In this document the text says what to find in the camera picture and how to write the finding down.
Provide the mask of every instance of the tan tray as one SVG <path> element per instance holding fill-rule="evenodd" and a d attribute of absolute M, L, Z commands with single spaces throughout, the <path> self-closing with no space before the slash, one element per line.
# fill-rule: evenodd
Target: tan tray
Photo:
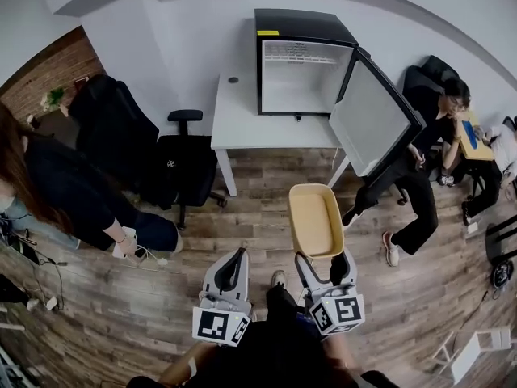
<path fill-rule="evenodd" d="M 289 220 L 294 250 L 314 259 L 343 251 L 338 202 L 323 184 L 298 184 L 289 192 Z"/>

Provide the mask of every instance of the long brown hair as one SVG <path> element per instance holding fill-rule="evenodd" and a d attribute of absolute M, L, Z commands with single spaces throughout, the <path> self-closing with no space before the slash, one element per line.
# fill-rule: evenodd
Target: long brown hair
<path fill-rule="evenodd" d="M 71 233 L 72 226 L 66 214 L 47 205 L 29 178 L 25 165 L 23 136 L 30 140 L 34 133 L 20 124 L 9 109 L 0 103 L 0 179 L 13 187 L 16 196 L 25 204 L 32 216 L 43 223 L 54 225 L 65 233 Z"/>

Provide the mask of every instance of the open fridge door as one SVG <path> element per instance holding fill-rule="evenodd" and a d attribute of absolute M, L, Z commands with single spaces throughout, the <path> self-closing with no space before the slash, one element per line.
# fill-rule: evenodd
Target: open fridge door
<path fill-rule="evenodd" d="M 330 115 L 355 173 L 371 185 L 425 128 L 425 121 L 358 48 Z"/>

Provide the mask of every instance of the person's hand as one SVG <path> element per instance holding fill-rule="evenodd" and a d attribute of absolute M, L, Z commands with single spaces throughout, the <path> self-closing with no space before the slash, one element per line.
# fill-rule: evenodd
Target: person's hand
<path fill-rule="evenodd" d="M 413 144 L 410 144 L 408 146 L 408 149 L 410 150 L 411 155 L 413 155 L 413 158 L 416 161 L 417 166 L 418 167 L 422 167 L 423 163 L 426 161 L 426 159 L 423 156 L 423 154 L 420 154 L 420 152 L 418 151 L 417 147 L 414 146 Z"/>
<path fill-rule="evenodd" d="M 476 135 L 476 138 L 480 141 L 483 141 L 485 139 L 485 131 L 483 131 L 483 128 L 479 125 L 475 125 L 473 127 L 474 129 L 474 135 Z"/>
<path fill-rule="evenodd" d="M 514 178 L 515 177 L 510 172 L 507 172 L 505 175 L 503 175 L 501 180 L 501 189 L 504 190 L 507 188 L 514 180 Z"/>
<path fill-rule="evenodd" d="M 137 251 L 137 241 L 128 235 L 118 244 L 122 252 L 126 255 L 134 255 Z"/>

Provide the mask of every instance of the yellow label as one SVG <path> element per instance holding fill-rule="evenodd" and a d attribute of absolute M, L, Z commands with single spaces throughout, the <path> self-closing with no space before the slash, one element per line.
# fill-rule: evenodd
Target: yellow label
<path fill-rule="evenodd" d="M 278 30 L 257 30 L 259 36 L 280 36 Z"/>

